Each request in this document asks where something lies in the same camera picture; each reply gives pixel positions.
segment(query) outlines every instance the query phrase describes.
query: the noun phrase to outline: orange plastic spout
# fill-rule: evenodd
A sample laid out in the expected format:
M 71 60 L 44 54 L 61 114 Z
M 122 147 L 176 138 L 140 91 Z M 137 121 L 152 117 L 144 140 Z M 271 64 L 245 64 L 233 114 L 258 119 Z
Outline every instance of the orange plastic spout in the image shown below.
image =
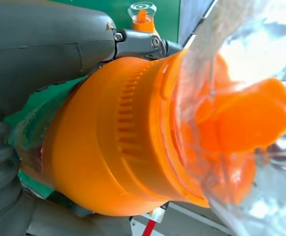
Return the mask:
M 157 7 L 150 2 L 138 2 L 131 5 L 128 9 L 128 13 L 132 19 L 132 29 L 159 34 L 156 31 L 154 15 Z

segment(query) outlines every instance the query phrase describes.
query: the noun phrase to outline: metal bracket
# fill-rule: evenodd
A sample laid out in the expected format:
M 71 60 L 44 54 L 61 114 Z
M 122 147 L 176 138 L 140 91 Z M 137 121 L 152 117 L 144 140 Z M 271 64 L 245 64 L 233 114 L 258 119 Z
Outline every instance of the metal bracket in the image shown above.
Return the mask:
M 116 53 L 114 58 L 144 57 L 160 59 L 182 50 L 182 47 L 152 34 L 130 29 L 118 30 L 114 34 Z

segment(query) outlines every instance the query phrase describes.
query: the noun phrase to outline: metal bolt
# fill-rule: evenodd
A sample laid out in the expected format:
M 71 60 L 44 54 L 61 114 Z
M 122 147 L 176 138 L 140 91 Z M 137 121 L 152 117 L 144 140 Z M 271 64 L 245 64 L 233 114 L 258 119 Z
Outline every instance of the metal bolt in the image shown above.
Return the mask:
M 154 37 L 152 39 L 152 46 L 154 48 L 158 48 L 160 46 L 160 39 Z
M 114 35 L 114 38 L 117 42 L 120 42 L 123 39 L 123 35 L 122 35 L 122 33 L 115 33 Z

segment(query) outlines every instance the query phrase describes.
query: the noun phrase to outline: gray robotic arm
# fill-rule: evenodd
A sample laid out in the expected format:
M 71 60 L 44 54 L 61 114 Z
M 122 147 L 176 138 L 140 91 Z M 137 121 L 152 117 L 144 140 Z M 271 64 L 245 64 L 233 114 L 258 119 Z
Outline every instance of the gray robotic arm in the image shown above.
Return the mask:
M 148 33 L 120 30 L 108 15 L 44 0 L 0 0 L 0 236 L 129 236 L 129 219 L 77 217 L 22 190 L 19 161 L 4 143 L 6 116 L 35 91 L 85 76 L 119 57 L 156 59 L 181 50 Z

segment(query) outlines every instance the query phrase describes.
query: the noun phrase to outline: red stripe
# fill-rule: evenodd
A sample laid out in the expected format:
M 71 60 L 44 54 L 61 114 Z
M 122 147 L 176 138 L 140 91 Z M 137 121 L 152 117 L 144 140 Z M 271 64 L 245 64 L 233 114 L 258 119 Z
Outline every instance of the red stripe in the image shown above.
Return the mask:
M 155 227 L 156 222 L 154 220 L 149 220 L 143 232 L 142 236 L 151 236 L 153 232 L 154 227 Z

